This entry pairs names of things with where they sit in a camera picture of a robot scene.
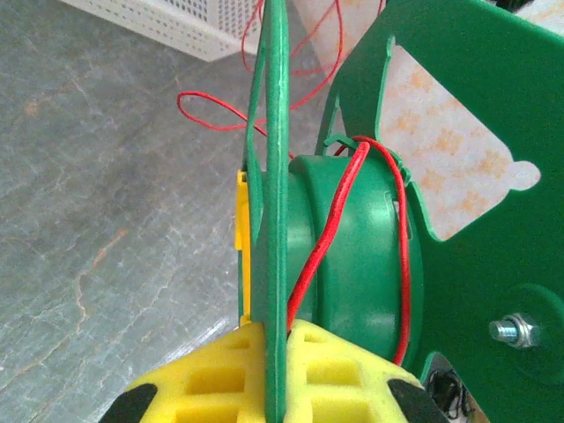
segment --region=red wire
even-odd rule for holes
[[[264,0],[259,0],[256,3],[255,9],[253,10],[253,12],[251,14],[250,20],[249,20],[249,22],[247,22],[247,26],[245,27],[245,31],[243,31],[243,36],[241,37],[241,58],[242,58],[242,61],[243,61],[243,66],[245,67],[245,69],[249,73],[253,73],[254,70],[251,69],[251,67],[247,63],[247,55],[245,53],[245,40],[247,39],[247,36],[249,35],[249,30],[252,26],[253,21],[256,18],[257,12],[258,12],[258,17],[259,17],[261,23],[263,22],[263,16],[262,16],[263,3],[264,3]],[[311,40],[311,37],[313,37],[315,35],[315,33],[319,30],[319,28],[323,24],[323,22],[325,22],[325,20],[327,20],[327,18],[329,17],[330,13],[332,12],[332,10],[336,6],[336,4],[337,4],[337,2],[333,2],[333,3],[330,4],[330,6],[325,11],[325,13],[317,21],[314,28],[292,50],[292,53],[290,53],[290,57],[295,57],[300,52],[300,50],[303,48],[303,46],[305,46],[308,43],[308,41]],[[297,75],[297,76],[307,76],[307,75],[313,75],[313,74],[319,73],[319,72],[328,71],[330,69],[331,69],[331,65],[330,66],[326,65],[326,66],[318,66],[318,67],[312,68],[312,69],[290,70],[290,74],[291,75]]]
[[[380,16],[380,13],[382,13],[384,7],[386,7],[386,0],[380,0],[380,4],[378,4],[378,14],[376,16]]]
[[[190,113],[188,113],[186,110],[184,110],[184,107],[182,106],[182,98],[183,97],[201,97],[203,99],[207,99],[207,100],[213,101],[216,104],[219,104],[221,107],[226,108],[230,112],[238,115],[245,122],[247,122],[249,119],[246,115],[244,115],[237,108],[233,107],[232,105],[230,105],[229,103],[227,103],[227,102],[225,102],[221,99],[218,99],[217,97],[214,97],[211,94],[202,93],[202,92],[199,92],[199,91],[182,91],[181,93],[178,93],[178,95],[176,96],[176,106],[178,107],[178,110],[180,110],[180,113],[182,113],[185,117],[187,117],[191,121],[198,122],[200,125],[203,125],[205,128],[209,128],[210,130],[227,131],[227,130],[242,130],[242,129],[247,127],[247,125],[245,125],[245,124],[218,126],[218,125],[214,125],[212,123],[206,122],[206,121],[200,119],[199,117],[195,117],[195,116],[191,115]],[[263,128],[258,126],[260,124],[260,122],[266,122],[266,119],[261,119],[260,121],[256,121],[256,123],[253,125],[253,128],[255,128],[257,131],[259,131],[261,134],[263,134],[266,137],[266,130],[264,130]],[[290,155],[290,159],[293,160],[294,157],[295,157],[293,155],[293,153],[289,152],[289,155]]]
[[[401,327],[399,341],[397,344],[396,353],[394,355],[394,363],[401,366],[404,361],[405,354],[407,352],[407,347],[409,345],[409,337],[411,331],[411,270],[409,263],[409,234],[407,230],[407,199],[405,197],[404,189],[404,179],[401,175],[399,167],[396,161],[388,152],[388,150],[373,140],[370,137],[353,137],[353,139],[359,142],[359,147],[357,148],[354,155],[351,157],[349,164],[341,177],[341,181],[333,197],[333,202],[329,210],[329,217],[327,218],[327,223],[323,229],[323,233],[320,236],[317,244],[315,245],[313,251],[308,257],[306,264],[304,265],[298,281],[290,294],[290,299],[288,300],[288,311],[287,311],[287,321],[286,327],[289,331],[292,328],[293,320],[295,319],[300,304],[309,288],[311,280],[313,279],[319,264],[325,257],[331,243],[333,242],[335,235],[337,234],[338,224],[340,222],[343,210],[345,208],[345,202],[353,185],[353,182],[360,171],[360,167],[367,157],[367,152],[370,147],[377,149],[382,156],[385,158],[394,179],[396,181],[397,187],[397,202],[399,204],[398,211],[398,226],[399,226],[399,255],[400,255],[400,266],[401,266]]]
[[[257,11],[259,10],[259,8],[262,6],[264,0],[259,0],[256,3],[255,9],[253,10],[252,16],[251,16],[251,20],[248,22],[247,24],[247,29],[245,30],[245,33],[248,31],[248,29],[250,28],[250,25],[253,21],[253,19],[255,18],[255,15],[257,13]],[[325,77],[325,79],[316,87],[314,88],[308,95],[306,95],[304,98],[302,98],[301,100],[295,102],[294,104],[292,104],[290,106],[290,110],[296,110],[298,108],[300,108],[301,106],[303,106],[305,103],[307,103],[308,101],[310,101],[317,93],[319,93],[319,91],[321,91],[321,89],[330,81],[331,78],[333,78],[333,75],[335,74],[335,72],[338,69],[338,66],[341,62],[342,59],[342,55],[343,55],[343,45],[344,45],[344,28],[343,28],[343,15],[341,12],[341,5],[340,5],[340,0],[335,0],[335,6],[337,7],[337,15],[338,15],[338,54],[337,54],[337,60],[335,61],[335,63],[333,64],[333,67],[331,69],[331,72],[329,73],[329,75],[327,75],[327,77]],[[245,40],[245,33],[243,33],[243,37],[242,37],[242,41],[241,41],[241,47],[244,45],[244,40]],[[245,65],[245,68],[250,69],[247,61],[246,61],[246,57],[244,55],[244,49],[243,51],[243,64]],[[214,97],[210,94],[207,93],[202,93],[199,91],[185,91],[185,92],[181,92],[176,96],[176,106],[178,107],[178,109],[180,110],[180,112],[187,117],[188,119],[190,119],[191,121],[197,122],[201,125],[203,125],[205,128],[209,128],[211,130],[222,130],[222,131],[226,131],[226,130],[241,130],[244,129],[246,127],[246,125],[244,124],[240,124],[240,125],[229,125],[229,126],[218,126],[218,125],[214,125],[212,123],[206,122],[203,119],[200,119],[198,117],[195,117],[191,114],[189,114],[186,110],[184,110],[184,108],[182,107],[182,103],[181,100],[183,97],[186,96],[197,96],[197,97],[201,97],[207,100],[211,100],[216,104],[219,104],[220,106],[222,106],[223,108],[226,108],[227,110],[230,110],[232,113],[235,113],[236,115],[238,115],[242,120],[244,120],[245,122],[248,120],[247,116],[245,116],[241,111],[237,110],[234,106],[230,105],[229,103],[227,103],[226,101],[223,101],[221,99],[218,99],[217,97]],[[262,125],[263,123],[266,122],[266,119],[259,119],[258,121],[255,122],[255,129],[258,130],[261,134],[263,134],[264,136],[266,136],[266,131],[261,128],[259,125]],[[290,158],[293,159],[293,154],[290,152]]]
[[[335,7],[337,8],[337,17],[338,17],[338,52],[337,52],[337,59],[335,60],[335,62],[333,64],[333,68],[331,69],[331,72],[329,73],[329,75],[327,75],[325,77],[325,79],[323,81],[321,81],[321,83],[319,83],[319,85],[311,91],[311,93],[306,95],[300,101],[297,101],[294,104],[292,104],[292,106],[290,106],[290,110],[296,110],[297,108],[301,107],[302,105],[304,105],[305,103],[310,101],[314,97],[314,95],[319,93],[321,91],[321,89],[329,81],[331,81],[331,79],[333,78],[333,76],[337,72],[338,66],[341,62],[341,58],[343,57],[345,29],[344,29],[343,13],[341,11],[340,0],[335,0]]]
[[[399,258],[402,275],[401,285],[401,323],[399,332],[399,341],[397,343],[396,354],[394,355],[394,363],[401,366],[404,361],[407,347],[409,346],[409,337],[412,325],[412,274],[409,261],[409,231],[407,218],[407,198],[405,196],[404,178],[397,166],[396,161],[390,152],[370,137],[357,136],[352,137],[359,143],[367,142],[373,148],[378,150],[385,158],[386,163],[390,167],[397,189],[398,203],[398,226],[399,226]]]
[[[343,152],[344,150],[346,150],[346,145],[341,145],[336,151],[335,151],[335,156],[340,156],[341,152]]]
[[[288,332],[292,328],[293,320],[298,313],[300,304],[303,301],[306,292],[308,291],[309,285],[311,284],[311,281],[315,273],[317,272],[319,264],[325,257],[327,250],[329,250],[331,243],[335,239],[338,225],[345,208],[346,199],[351,192],[353,182],[359,174],[362,163],[364,163],[369,150],[370,145],[368,143],[361,143],[354,155],[351,157],[351,160],[349,161],[349,164],[347,165],[345,172],[341,177],[341,181],[337,186],[335,196],[333,197],[333,201],[331,202],[329,216],[327,217],[325,228],[323,229],[319,240],[317,240],[313,251],[309,255],[308,260],[304,264],[300,276],[298,277],[298,281],[296,282],[296,285],[294,286],[292,293],[290,294],[290,298],[288,300],[288,313],[286,322],[286,328]]]

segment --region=marble floor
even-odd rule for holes
[[[318,78],[293,81],[296,99]],[[235,327],[242,133],[174,102],[245,109],[249,84],[238,56],[204,63],[56,0],[0,3],[0,422],[94,422]],[[295,152],[313,150],[325,94],[293,115]]]

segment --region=white basket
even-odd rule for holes
[[[206,62],[241,50],[257,0],[62,0]],[[245,50],[255,54],[258,19]]]

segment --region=yellow foam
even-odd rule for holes
[[[389,379],[415,376],[312,323],[288,339],[285,423],[407,423]]]
[[[243,314],[240,326],[250,323],[250,215],[249,187],[245,172],[237,172],[235,194],[235,249],[242,251]]]
[[[263,325],[244,327],[144,375],[157,394],[141,423],[264,423]]]

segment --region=green bracket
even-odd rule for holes
[[[243,159],[249,184],[252,238],[252,318],[265,331],[265,399],[269,422],[286,412],[286,254],[289,153],[289,39],[286,3],[267,1],[249,102]],[[267,122],[266,171],[260,170],[254,145],[256,108],[265,75]]]
[[[421,340],[412,370],[444,354],[493,423],[557,421],[564,403],[564,39],[483,0],[394,0],[337,74],[316,153],[340,108],[347,135],[379,137],[391,45],[407,50],[540,182],[451,239],[433,233],[417,186],[407,196],[425,275]],[[540,347],[493,341],[508,313],[541,325]]]

